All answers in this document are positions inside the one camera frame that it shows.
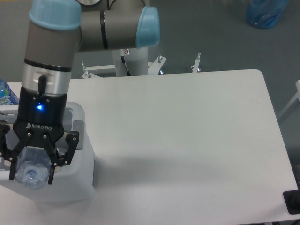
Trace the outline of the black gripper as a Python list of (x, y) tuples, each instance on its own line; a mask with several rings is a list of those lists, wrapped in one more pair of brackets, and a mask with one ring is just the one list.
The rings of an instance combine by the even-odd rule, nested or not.
[[(0, 157), (10, 163), (9, 180), (14, 180), (17, 158), (24, 147), (33, 146), (46, 150), (51, 161), (48, 185), (53, 183), (56, 167), (70, 165), (79, 143), (78, 131), (66, 131), (62, 125), (67, 94), (47, 95), (21, 87), (17, 119), (12, 123), (0, 121)], [(17, 145), (10, 149), (6, 134), (13, 129), (19, 138)], [(59, 155), (55, 143), (65, 138), (68, 145), (64, 155)]]

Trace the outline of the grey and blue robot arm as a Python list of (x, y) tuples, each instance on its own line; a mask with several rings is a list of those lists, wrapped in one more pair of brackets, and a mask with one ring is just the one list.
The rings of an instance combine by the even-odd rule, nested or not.
[(71, 164), (80, 136), (63, 127), (74, 55), (80, 51), (155, 46), (160, 41), (158, 10), (143, 0), (35, 0), (24, 57), (24, 71), (14, 122), (0, 122), (0, 156), (17, 173), (26, 147), (44, 150), (52, 184), (57, 167)]

